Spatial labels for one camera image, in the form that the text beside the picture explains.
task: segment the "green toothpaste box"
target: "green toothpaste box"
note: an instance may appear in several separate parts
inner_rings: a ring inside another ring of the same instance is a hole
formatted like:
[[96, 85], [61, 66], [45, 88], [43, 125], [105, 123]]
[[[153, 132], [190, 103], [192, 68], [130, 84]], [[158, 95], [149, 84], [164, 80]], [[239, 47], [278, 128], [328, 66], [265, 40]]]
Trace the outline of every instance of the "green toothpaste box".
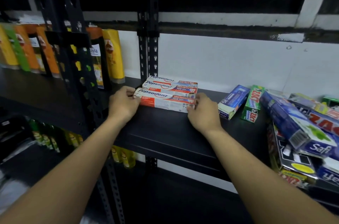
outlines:
[[242, 111], [241, 118], [243, 120], [253, 123], [256, 121], [260, 111], [259, 99], [262, 93], [264, 93], [264, 91], [265, 91], [264, 87], [257, 85], [252, 86], [244, 110]]

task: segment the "blue toothpaste box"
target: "blue toothpaste box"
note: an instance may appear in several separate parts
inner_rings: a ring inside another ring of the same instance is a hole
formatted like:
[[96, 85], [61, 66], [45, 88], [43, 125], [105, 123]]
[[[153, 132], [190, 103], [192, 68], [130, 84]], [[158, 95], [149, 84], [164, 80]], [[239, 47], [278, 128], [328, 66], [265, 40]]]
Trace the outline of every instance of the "blue toothpaste box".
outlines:
[[325, 180], [333, 185], [339, 186], [339, 161], [328, 157], [317, 171], [319, 179]]
[[242, 85], [236, 86], [219, 104], [221, 117], [230, 120], [238, 108], [246, 101], [250, 89]]
[[265, 91], [260, 102], [295, 149], [319, 158], [326, 158], [334, 152], [337, 147], [335, 140], [309, 121], [285, 98]]

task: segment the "stack of toothpaste boxes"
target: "stack of toothpaste boxes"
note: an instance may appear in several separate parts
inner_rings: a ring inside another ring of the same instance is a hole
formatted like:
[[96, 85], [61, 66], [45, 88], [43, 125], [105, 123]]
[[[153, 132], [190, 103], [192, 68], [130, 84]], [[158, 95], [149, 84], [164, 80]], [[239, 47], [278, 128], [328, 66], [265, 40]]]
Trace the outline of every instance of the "stack of toothpaste boxes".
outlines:
[[339, 185], [339, 113], [298, 93], [287, 99], [265, 91], [260, 102], [273, 121], [268, 129], [273, 168], [299, 187], [318, 178]]
[[197, 90], [197, 82], [150, 76], [134, 96], [141, 98], [141, 105], [186, 113], [195, 105]]

